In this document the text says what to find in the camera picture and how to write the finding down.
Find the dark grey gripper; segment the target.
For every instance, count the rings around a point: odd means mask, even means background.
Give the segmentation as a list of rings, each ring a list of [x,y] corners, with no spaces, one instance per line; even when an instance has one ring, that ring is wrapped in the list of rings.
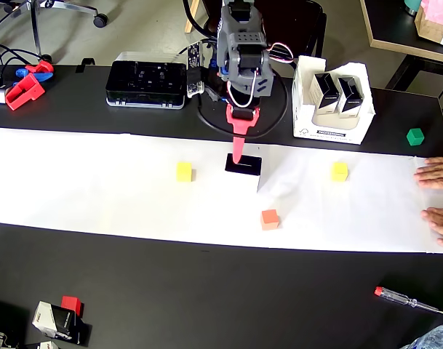
[[[260,101],[271,96],[274,84],[272,68],[247,68],[227,73],[228,104],[226,121],[233,127],[233,163],[241,161],[245,137],[260,117]]]

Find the person's right hand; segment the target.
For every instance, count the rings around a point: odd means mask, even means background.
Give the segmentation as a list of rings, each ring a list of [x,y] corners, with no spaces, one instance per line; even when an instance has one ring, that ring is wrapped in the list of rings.
[[[443,190],[443,157],[425,159],[424,166],[416,170],[414,178],[420,187]]]

